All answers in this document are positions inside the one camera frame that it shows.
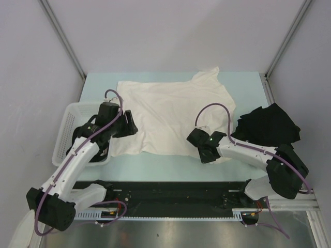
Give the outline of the black t shirt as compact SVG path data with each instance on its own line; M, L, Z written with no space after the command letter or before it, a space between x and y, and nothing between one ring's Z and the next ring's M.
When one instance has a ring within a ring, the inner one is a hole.
M75 142L75 139L78 137L78 132L80 130L80 127L75 128L73 135L72 135L72 145ZM109 142L107 142L106 144L102 145L101 150L92 157L92 159L90 160L90 163L97 163L97 162L102 162L104 161L107 156L108 156L108 147L109 147Z

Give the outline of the white t shirt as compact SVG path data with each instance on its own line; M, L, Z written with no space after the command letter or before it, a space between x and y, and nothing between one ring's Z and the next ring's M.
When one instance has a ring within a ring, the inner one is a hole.
M148 152L199 158L186 140L195 126L207 126L211 132L233 129L228 117L234 115L236 104L218 74L216 67L186 82L118 82L116 91L124 109L131 110L138 132L113 139L111 156Z

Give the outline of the white plastic laundry basket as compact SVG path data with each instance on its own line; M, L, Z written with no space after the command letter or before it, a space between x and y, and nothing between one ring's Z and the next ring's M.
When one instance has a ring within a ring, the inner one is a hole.
M72 146L74 130L99 113L101 102L77 102L67 106L55 143L52 163L59 167Z

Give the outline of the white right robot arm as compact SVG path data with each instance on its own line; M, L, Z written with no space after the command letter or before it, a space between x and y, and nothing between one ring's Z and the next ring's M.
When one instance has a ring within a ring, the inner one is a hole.
M208 134L198 128L188 135L187 141L198 149L203 164L219 158L230 158L267 173L266 176L245 182L238 195L239 203L244 207L251 207L260 198L275 194L295 199L309 173L303 161L288 145L263 147L218 131Z

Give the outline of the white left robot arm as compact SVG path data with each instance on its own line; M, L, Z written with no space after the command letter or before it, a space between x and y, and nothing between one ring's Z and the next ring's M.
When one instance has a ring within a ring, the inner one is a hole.
M104 102L98 113L74 130L72 146L62 164L38 189L30 188L27 203L35 212L35 223L42 222L59 231L65 231L77 212L100 203L109 206L114 202L110 184L95 181L78 194L73 186L86 165L109 147L112 138L135 135L138 132L132 112L121 104Z

